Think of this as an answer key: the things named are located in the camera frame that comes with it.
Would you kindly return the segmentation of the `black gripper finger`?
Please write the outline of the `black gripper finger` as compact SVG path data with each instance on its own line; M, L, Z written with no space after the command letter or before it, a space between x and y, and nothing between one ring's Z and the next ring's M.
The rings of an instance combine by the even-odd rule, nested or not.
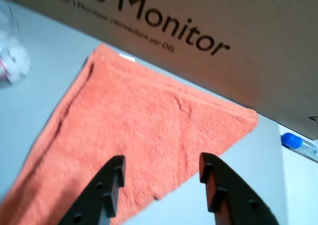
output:
M125 186L126 159L112 157L60 220L60 225L109 225L116 217L119 189Z
M208 211L217 225L277 225L278 221L258 194L218 156L203 152L200 182L206 186Z

